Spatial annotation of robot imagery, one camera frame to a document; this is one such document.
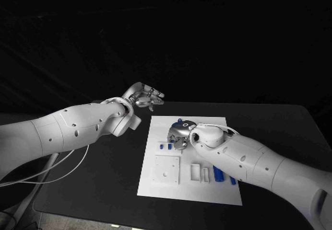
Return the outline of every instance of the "black curtain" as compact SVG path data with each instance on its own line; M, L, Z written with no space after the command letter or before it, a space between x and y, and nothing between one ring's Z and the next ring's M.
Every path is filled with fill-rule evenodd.
M297 104L330 141L332 8L228 1L0 6L0 112L49 114L141 81L166 101Z

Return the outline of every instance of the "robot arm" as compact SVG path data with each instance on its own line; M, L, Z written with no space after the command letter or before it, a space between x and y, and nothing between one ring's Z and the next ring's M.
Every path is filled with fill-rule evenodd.
M21 164L49 154L79 149L102 135L135 130L132 106L163 104L164 95L137 82L122 97L68 107L44 117L0 126L0 180Z
M197 155L232 178L284 198L316 230L332 229L332 173L287 159L251 138L192 123L182 121L169 130L180 145L190 142Z

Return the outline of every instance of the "white paper sheet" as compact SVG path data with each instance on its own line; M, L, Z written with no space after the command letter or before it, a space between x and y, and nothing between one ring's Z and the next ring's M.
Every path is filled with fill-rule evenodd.
M179 154L179 185L157 184L153 182L154 156L161 155L156 150L156 143L166 142L169 128L171 124L177 122L179 118L182 121L190 120L195 123L200 122L226 126L223 117L151 116L137 195L241 206L242 201L238 184L231 184L229 176L225 173L225 181L215 182L212 164L196 154L190 144L187 144L187 148L182 151L182 154ZM200 170L202 168L208 168L209 183L203 183L203 181L193 183L190 181L190 164L199 164Z

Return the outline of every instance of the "floor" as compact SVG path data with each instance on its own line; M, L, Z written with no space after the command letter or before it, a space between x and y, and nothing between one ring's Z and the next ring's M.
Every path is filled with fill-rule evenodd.
M14 228L16 230L134 230L122 226L115 227L106 223L36 212L31 204L33 201L26 208L24 214ZM0 230L5 229L8 221L13 222L10 217L5 214L0 214Z

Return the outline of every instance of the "small blue part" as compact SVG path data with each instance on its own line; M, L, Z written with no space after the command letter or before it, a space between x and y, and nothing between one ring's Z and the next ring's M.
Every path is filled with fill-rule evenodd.
M235 185L236 184L236 181L235 181L235 179L229 176L229 178L231 178L231 183L232 183L232 185Z
M221 169L218 169L215 166L213 166L213 173L215 173L215 181L216 182L225 181L223 173L222 173Z

